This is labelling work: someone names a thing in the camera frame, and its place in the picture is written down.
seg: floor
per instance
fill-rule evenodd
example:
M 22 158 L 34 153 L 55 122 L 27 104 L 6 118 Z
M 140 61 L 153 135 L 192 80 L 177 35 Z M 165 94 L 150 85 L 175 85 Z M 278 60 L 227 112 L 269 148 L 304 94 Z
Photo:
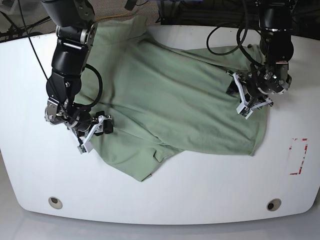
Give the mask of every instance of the floor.
M 95 11 L 96 18 L 105 17 L 105 16 L 116 16 L 127 13 L 128 11 L 124 8 L 127 0 L 90 0 L 89 1 Z M 144 3 L 145 0 L 138 0 L 138 4 Z M 119 21 L 124 21 L 132 18 L 135 15 L 142 15 L 148 17 L 147 24 L 155 24 L 155 21 L 159 17 L 158 6 L 156 1 L 149 1 L 142 6 L 136 6 L 133 11 L 130 12 L 130 15 L 127 17 L 116 17 Z M 45 17 L 48 14 L 41 4 L 38 4 L 37 8 L 33 11 L 32 14 L 25 15 L 25 22 L 27 25 L 33 24 Z M 9 15 L 11 20 L 18 26 L 22 27 L 22 20 L 20 15 Z M 6 32 L 10 24 L 8 21 L 0 14 L 0 32 Z M 52 21 L 45 22 L 32 29 L 32 32 L 40 32 L 43 34 L 51 33 L 55 31 L 56 25 Z

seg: white tabletop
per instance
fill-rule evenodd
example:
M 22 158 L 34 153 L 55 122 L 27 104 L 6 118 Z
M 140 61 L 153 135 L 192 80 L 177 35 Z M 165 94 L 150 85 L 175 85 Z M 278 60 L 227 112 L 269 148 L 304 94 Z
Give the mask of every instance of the white tabletop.
M 211 29 L 155 26 L 150 31 L 169 47 L 196 49 L 205 48 Z M 56 40 L 54 34 L 32 38 L 48 76 Z M 236 29 L 222 28 L 210 45 L 234 45 L 235 40 Z M 245 44 L 259 41 L 249 31 Z M 145 182 L 108 166 L 95 151 L 80 155 L 63 124 L 45 122 L 46 80 L 28 40 L 0 44 L 0 148 L 19 204 L 61 217 L 152 225 L 240 222 L 306 212 L 320 186 L 320 43 L 300 37 L 292 42 L 292 85 L 284 95 L 272 96 L 275 107 L 254 157 L 185 151 Z M 60 199 L 63 208 L 52 208 L 50 197 Z M 281 199 L 282 205 L 271 212 L 267 204 L 273 199 Z

